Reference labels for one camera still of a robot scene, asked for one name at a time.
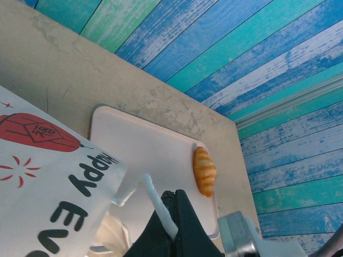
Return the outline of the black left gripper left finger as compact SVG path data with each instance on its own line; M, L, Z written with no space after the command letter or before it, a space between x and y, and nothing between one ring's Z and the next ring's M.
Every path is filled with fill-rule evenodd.
M152 213L144 231L132 244L125 256L176 256L175 243L163 228L156 211Z

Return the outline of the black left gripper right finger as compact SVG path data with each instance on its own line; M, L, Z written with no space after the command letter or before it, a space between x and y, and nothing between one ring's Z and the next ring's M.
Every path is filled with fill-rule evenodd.
M176 256L223 256L204 231L184 190L176 191Z

